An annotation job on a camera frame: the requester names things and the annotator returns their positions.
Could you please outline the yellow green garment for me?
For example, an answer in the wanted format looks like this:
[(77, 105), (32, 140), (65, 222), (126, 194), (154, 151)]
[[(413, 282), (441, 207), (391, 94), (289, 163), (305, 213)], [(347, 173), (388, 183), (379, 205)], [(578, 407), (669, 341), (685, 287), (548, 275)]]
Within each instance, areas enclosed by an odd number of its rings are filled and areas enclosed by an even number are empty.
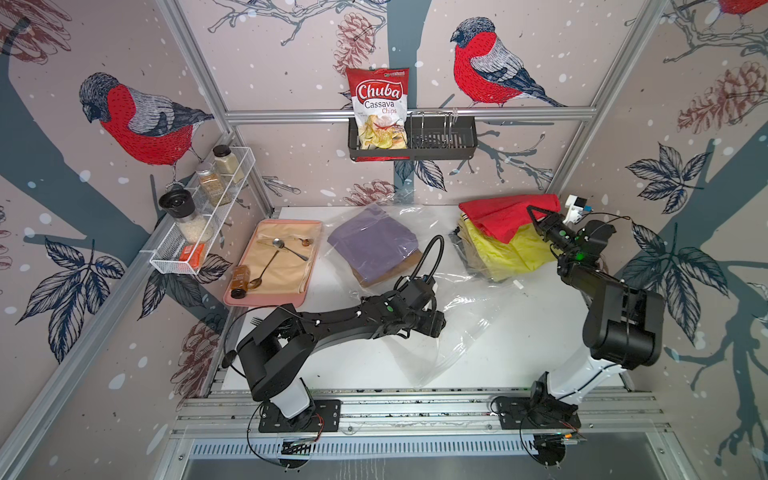
[(532, 224), (523, 225), (508, 243), (503, 243), (482, 233), (462, 214), (457, 235), (468, 268), (495, 282), (531, 273), (556, 260)]

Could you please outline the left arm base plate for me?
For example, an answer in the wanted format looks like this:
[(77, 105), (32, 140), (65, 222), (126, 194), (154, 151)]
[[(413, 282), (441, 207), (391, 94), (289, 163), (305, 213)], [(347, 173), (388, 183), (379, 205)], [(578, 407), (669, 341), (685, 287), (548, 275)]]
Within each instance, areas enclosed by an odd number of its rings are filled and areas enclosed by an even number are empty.
[(273, 403), (257, 415), (259, 433), (324, 433), (339, 429), (341, 401), (311, 400), (309, 407), (293, 418), (285, 417)]

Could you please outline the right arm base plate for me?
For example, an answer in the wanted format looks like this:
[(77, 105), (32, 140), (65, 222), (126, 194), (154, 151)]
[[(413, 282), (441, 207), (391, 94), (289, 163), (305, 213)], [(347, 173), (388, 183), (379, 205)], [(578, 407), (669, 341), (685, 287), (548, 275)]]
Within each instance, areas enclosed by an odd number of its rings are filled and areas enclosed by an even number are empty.
[(581, 428), (578, 407), (559, 400), (499, 396), (492, 400), (490, 408), (503, 430)]

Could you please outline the black trousers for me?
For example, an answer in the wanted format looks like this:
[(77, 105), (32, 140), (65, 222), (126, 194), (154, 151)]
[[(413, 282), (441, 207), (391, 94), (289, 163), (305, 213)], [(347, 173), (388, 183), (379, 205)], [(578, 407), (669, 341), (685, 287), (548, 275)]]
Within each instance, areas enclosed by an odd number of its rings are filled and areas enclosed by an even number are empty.
[(462, 259), (466, 259), (464, 245), (461, 237), (459, 236), (459, 229), (455, 229), (452, 232), (449, 233), (449, 239), (451, 241), (451, 244), (453, 245), (454, 249), (457, 252), (457, 255)]

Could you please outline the clear plastic vacuum bag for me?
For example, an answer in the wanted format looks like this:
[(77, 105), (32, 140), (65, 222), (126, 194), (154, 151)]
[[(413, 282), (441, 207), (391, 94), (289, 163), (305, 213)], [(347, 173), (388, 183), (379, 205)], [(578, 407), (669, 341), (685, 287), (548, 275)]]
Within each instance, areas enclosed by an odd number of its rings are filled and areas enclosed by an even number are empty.
[(429, 280), (425, 325), (385, 339), (410, 385), (452, 367), (511, 304), (512, 290), (467, 263), (457, 207), (353, 207), (324, 223), (321, 253), (353, 303)]

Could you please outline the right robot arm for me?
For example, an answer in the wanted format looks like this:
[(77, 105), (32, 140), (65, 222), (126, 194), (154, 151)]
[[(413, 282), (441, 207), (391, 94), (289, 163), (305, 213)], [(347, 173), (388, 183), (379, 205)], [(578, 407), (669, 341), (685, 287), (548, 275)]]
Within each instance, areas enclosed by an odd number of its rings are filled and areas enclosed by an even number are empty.
[(664, 299), (636, 289), (600, 270), (598, 262), (616, 233), (607, 222), (591, 220), (574, 231), (558, 212), (529, 206), (539, 236), (550, 244), (561, 281), (588, 301), (583, 346), (534, 384), (533, 404), (574, 412), (584, 396), (606, 379), (639, 366), (651, 366), (662, 347)]

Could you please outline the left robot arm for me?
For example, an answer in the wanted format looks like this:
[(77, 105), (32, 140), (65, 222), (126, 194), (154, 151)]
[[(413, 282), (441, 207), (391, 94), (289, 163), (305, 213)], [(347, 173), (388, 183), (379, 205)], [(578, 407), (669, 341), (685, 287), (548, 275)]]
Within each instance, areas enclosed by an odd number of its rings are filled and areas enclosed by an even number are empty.
[(446, 320), (434, 286), (431, 276), (410, 278), (357, 306), (331, 312), (298, 312), (291, 304), (275, 307), (235, 349), (252, 399), (276, 403), (307, 359), (325, 348), (386, 336), (408, 339), (412, 332), (439, 337)]

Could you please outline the red garment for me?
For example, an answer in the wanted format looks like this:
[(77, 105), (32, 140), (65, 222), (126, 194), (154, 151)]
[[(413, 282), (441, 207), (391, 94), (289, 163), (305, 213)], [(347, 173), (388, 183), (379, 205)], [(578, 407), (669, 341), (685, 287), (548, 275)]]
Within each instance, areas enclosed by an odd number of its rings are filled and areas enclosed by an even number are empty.
[(509, 243), (518, 229), (532, 222), (529, 206), (547, 211), (561, 209), (556, 195), (513, 195), (463, 202), (459, 209), (484, 235), (502, 243)]

